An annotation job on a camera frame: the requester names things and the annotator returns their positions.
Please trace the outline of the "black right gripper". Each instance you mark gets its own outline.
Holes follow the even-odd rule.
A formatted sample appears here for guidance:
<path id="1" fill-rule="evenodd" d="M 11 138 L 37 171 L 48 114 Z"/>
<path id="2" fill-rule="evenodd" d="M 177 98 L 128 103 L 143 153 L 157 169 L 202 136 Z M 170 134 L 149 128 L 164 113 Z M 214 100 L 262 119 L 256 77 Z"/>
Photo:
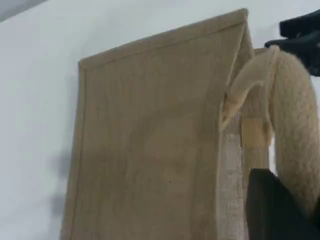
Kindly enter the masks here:
<path id="1" fill-rule="evenodd" d="M 278 46 L 300 59 L 310 75 L 319 75 L 320 11 L 281 21 L 279 32 L 283 39 L 267 41 L 264 46 Z"/>

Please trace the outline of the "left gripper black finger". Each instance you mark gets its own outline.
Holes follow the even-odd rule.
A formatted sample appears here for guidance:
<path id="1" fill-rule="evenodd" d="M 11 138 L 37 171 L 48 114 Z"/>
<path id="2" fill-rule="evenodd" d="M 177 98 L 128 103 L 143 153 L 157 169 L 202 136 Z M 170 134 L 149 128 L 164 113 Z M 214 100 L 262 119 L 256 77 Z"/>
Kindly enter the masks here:
<path id="1" fill-rule="evenodd" d="M 246 220 L 250 240 L 318 240 L 320 203 L 311 215 L 268 169 L 249 173 Z"/>

